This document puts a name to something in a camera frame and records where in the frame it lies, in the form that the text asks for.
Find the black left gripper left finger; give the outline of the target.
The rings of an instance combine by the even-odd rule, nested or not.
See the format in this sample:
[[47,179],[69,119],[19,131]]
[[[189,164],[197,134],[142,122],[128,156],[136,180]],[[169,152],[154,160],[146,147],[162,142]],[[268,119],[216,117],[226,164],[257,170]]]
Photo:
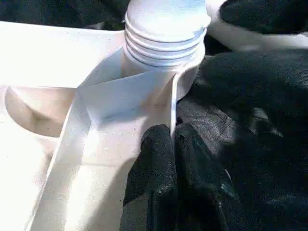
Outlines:
[[173,231],[178,186],[173,143],[166,125],[145,131],[140,153],[127,177],[122,231]]

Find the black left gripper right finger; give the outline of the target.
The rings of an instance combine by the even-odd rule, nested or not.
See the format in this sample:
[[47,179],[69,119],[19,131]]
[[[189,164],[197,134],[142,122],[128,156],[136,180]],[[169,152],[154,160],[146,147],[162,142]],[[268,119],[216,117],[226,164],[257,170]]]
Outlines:
[[180,231],[241,231],[243,207],[222,164],[190,124],[175,133]]

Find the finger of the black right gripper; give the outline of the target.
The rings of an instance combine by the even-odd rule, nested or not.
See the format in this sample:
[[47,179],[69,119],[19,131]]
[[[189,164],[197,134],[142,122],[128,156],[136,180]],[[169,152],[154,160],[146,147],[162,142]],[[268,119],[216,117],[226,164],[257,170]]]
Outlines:
[[306,0],[227,0],[221,19],[261,34],[300,34],[308,31]]

